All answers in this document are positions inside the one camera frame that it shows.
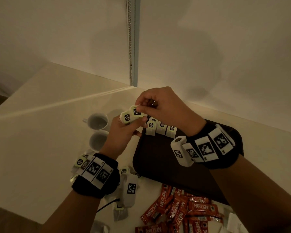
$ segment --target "person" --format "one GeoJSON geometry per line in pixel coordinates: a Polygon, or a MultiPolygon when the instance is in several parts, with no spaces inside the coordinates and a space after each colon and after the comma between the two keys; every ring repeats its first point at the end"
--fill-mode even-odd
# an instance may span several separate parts
{"type": "MultiPolygon", "coordinates": [[[[135,105],[140,105],[137,111],[178,127],[188,137],[198,134],[206,125],[170,87],[144,91],[135,105]],[[153,100],[157,107],[149,106],[153,100]]],[[[113,118],[99,153],[116,160],[133,135],[141,136],[136,129],[146,127],[146,121],[143,117],[125,126],[119,116],[113,118]]],[[[243,156],[238,155],[229,167],[210,169],[210,173],[248,232],[291,233],[291,196],[243,156]]],[[[40,232],[89,232],[99,203],[100,198],[72,190],[40,232]]]]}

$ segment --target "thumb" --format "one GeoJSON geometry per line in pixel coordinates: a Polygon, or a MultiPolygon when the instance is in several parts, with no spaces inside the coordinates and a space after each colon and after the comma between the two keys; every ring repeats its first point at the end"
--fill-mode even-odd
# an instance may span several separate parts
{"type": "Polygon", "coordinates": [[[129,130],[129,132],[133,133],[137,128],[143,127],[147,120],[148,118],[144,116],[142,118],[136,119],[135,121],[133,121],[130,125],[126,127],[129,130]]]}
{"type": "Polygon", "coordinates": [[[149,107],[149,106],[143,106],[143,105],[140,105],[136,108],[136,110],[138,112],[142,112],[142,113],[145,113],[145,114],[148,114],[150,115],[151,117],[153,118],[157,118],[157,109],[155,108],[152,108],[152,107],[149,107]]]}

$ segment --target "white table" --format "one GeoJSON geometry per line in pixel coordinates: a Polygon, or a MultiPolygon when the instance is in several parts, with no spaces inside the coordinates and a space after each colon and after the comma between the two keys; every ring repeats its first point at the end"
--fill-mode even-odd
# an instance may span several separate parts
{"type": "MultiPolygon", "coordinates": [[[[112,118],[133,105],[142,91],[56,64],[40,70],[0,106],[0,207],[44,223],[70,192],[70,168],[89,148],[92,131],[82,119],[95,112],[112,118]]],[[[188,106],[206,119],[237,129],[245,157],[291,194],[291,133],[188,106]]],[[[120,166],[132,166],[138,139],[133,137],[118,158],[120,166]]],[[[112,206],[96,219],[113,232],[134,232],[161,187],[147,178],[140,178],[139,185],[127,219],[113,222],[112,206]]],[[[217,226],[210,227],[210,233],[216,232],[217,226]]]]}

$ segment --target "floor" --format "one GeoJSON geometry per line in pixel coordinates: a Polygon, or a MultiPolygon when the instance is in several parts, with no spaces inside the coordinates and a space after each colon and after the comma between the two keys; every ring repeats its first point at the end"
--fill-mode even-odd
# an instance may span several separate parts
{"type": "MultiPolygon", "coordinates": [[[[0,105],[6,100],[0,96],[0,105]]],[[[0,233],[36,233],[40,224],[0,208],[0,233]]]]}

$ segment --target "person's left hand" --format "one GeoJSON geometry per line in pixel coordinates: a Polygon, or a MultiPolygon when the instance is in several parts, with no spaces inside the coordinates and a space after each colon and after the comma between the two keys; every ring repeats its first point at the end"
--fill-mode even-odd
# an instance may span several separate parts
{"type": "Polygon", "coordinates": [[[141,133],[136,129],[147,127],[146,121],[147,117],[144,116],[129,125],[124,125],[120,120],[120,116],[114,117],[107,140],[99,153],[116,160],[123,153],[133,135],[141,136],[141,133]]]}

